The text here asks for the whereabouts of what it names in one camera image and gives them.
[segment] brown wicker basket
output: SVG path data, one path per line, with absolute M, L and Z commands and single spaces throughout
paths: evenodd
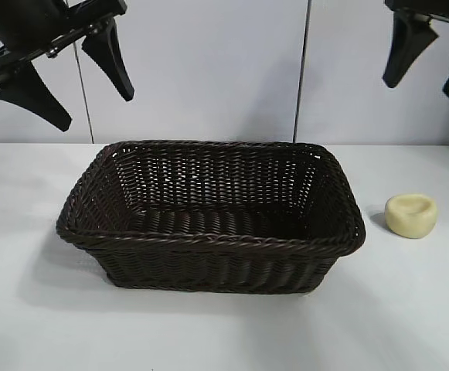
M 309 292 L 365 227 L 318 145 L 127 141 L 73 188 L 57 233 L 123 288 Z

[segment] rectangular basket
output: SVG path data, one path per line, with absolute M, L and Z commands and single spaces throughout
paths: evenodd
M 56 228 L 117 286 L 253 294 L 314 290 L 366 235 L 334 156 L 288 143 L 108 145 Z

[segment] basket bottom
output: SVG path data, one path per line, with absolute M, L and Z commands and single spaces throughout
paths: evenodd
M 298 215 L 283 210 L 145 210 L 134 213 L 128 230 L 156 233 L 211 233 L 280 239 L 305 238 L 306 229 Z

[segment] white tabletop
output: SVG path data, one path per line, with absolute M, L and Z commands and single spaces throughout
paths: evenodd
M 449 370 L 449 147 L 333 146 L 366 244 L 308 296 L 124 290 L 54 224 L 101 145 L 0 145 L 0 371 Z M 381 224 L 424 192 L 430 236 Z

